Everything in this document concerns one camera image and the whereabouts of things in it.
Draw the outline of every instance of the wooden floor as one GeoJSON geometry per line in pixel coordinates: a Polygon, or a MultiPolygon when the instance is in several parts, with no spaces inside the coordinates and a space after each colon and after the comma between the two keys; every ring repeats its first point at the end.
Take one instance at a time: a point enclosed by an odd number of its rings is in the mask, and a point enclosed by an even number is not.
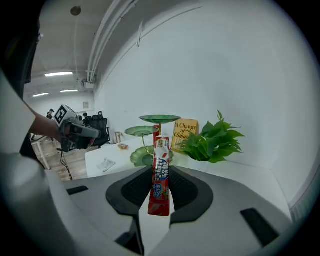
{"type": "MultiPolygon", "coordinates": [[[[62,181],[69,181],[70,177],[67,168],[60,163],[61,152],[57,151],[56,144],[52,143],[50,139],[46,139],[41,142],[41,148],[43,154],[45,155],[46,161],[50,166],[50,170],[57,172],[62,181]]],[[[43,166],[45,166],[38,147],[33,145],[33,149],[40,162],[43,164],[43,166]]],[[[74,180],[87,178],[85,154],[96,149],[98,149],[97,146],[88,149],[75,149],[68,153],[63,153],[74,180]]]]}

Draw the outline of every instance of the gray surface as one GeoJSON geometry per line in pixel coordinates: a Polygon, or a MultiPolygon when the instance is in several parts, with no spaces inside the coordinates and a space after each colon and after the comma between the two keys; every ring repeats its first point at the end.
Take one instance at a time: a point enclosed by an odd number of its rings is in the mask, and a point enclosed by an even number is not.
{"type": "Polygon", "coordinates": [[[65,181],[64,187],[72,189],[86,186],[88,190],[71,195],[72,201],[90,222],[108,238],[115,241],[129,232],[133,218],[119,215],[106,199],[106,192],[113,183],[122,180],[141,168],[126,170],[105,176],[65,181]]]}
{"type": "Polygon", "coordinates": [[[34,160],[0,153],[0,189],[13,216],[46,255],[135,255],[75,206],[60,177],[34,160]]]}
{"type": "Polygon", "coordinates": [[[244,256],[254,253],[262,247],[240,214],[241,210],[248,208],[257,209],[279,233],[291,225],[281,211],[245,185],[204,172],[178,168],[205,181],[213,191],[213,203],[198,220],[172,224],[150,256],[244,256]]]}

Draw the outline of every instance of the paper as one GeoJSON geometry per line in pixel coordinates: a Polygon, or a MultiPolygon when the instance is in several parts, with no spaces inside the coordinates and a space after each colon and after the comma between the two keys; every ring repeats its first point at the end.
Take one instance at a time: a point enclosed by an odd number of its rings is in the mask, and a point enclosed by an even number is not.
{"type": "Polygon", "coordinates": [[[116,162],[111,161],[111,160],[105,158],[104,161],[103,161],[102,163],[97,164],[96,167],[98,167],[100,171],[106,172],[106,171],[108,171],[112,166],[114,166],[115,164],[116,164],[116,162]]]}

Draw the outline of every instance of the black vent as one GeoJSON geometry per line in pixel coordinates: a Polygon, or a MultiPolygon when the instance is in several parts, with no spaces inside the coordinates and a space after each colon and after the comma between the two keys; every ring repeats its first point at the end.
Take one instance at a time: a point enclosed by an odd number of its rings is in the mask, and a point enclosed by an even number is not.
{"type": "Polygon", "coordinates": [[[141,207],[152,187],[152,171],[145,171],[121,189],[122,196],[134,205],[141,207]]]}
{"type": "Polygon", "coordinates": [[[169,188],[176,211],[194,201],[199,192],[195,184],[175,171],[169,171],[169,188]]]}

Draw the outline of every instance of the a change of climate book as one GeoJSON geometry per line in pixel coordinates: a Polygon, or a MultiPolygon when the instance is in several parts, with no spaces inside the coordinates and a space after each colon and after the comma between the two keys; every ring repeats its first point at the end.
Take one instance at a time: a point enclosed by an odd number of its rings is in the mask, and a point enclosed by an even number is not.
{"type": "Polygon", "coordinates": [[[172,150],[181,153],[181,146],[177,145],[189,138],[189,131],[193,134],[198,134],[199,123],[198,120],[193,119],[179,119],[175,121],[173,138],[172,138],[172,150]]]}

